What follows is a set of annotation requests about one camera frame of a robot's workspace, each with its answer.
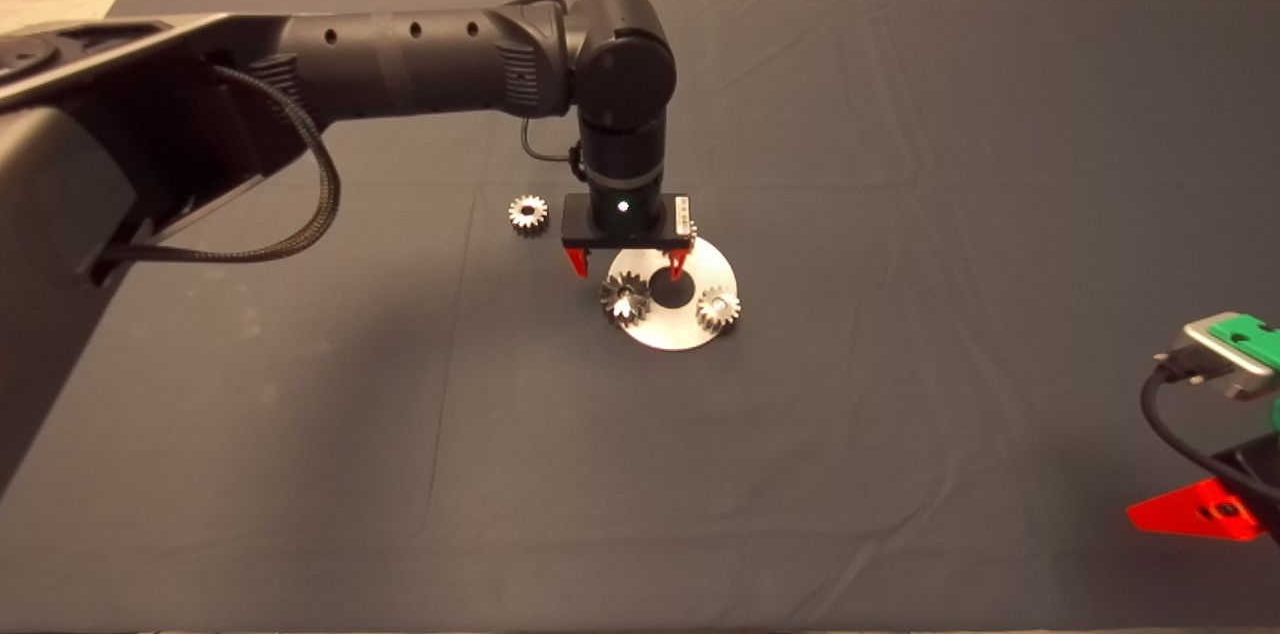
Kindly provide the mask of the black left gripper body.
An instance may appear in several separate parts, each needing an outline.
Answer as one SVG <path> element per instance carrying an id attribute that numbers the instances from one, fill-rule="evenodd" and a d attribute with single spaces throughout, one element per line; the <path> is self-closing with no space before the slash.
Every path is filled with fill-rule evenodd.
<path id="1" fill-rule="evenodd" d="M 660 177 L 637 188 L 590 181 L 584 192 L 563 197 L 559 240 L 566 250 L 689 248 L 692 224 L 664 191 Z"/>

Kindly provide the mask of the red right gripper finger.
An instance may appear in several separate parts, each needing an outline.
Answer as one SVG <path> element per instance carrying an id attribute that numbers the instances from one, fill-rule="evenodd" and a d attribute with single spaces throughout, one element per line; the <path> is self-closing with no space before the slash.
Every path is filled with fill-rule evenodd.
<path id="1" fill-rule="evenodd" d="M 1132 505 L 1126 516 L 1139 532 L 1166 535 L 1249 542 L 1268 534 L 1254 507 L 1217 478 Z"/>

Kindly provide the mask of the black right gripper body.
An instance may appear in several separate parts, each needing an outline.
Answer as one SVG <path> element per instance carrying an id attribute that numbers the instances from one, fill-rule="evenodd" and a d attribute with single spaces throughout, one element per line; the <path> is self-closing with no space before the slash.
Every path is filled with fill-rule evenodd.
<path id="1" fill-rule="evenodd" d="M 1279 488 L 1279 433 L 1270 432 L 1233 447 L 1219 451 L 1213 459 L 1244 478 L 1258 484 Z M 1279 546 L 1279 506 L 1277 498 L 1258 497 L 1236 484 L 1226 483 L 1253 519 L 1265 529 L 1266 535 Z"/>

